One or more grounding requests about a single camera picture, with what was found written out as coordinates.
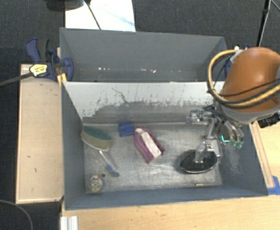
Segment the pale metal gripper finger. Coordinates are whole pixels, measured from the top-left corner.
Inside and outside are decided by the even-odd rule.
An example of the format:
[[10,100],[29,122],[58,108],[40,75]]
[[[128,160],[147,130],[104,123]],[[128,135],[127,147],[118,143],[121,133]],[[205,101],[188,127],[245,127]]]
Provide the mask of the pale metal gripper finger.
[[214,150],[210,141],[203,141],[200,143],[195,151],[193,162],[205,163],[214,159]]
[[214,149],[214,153],[216,154],[216,157],[218,159],[221,159],[223,157],[222,145],[217,144],[214,146],[213,149]]

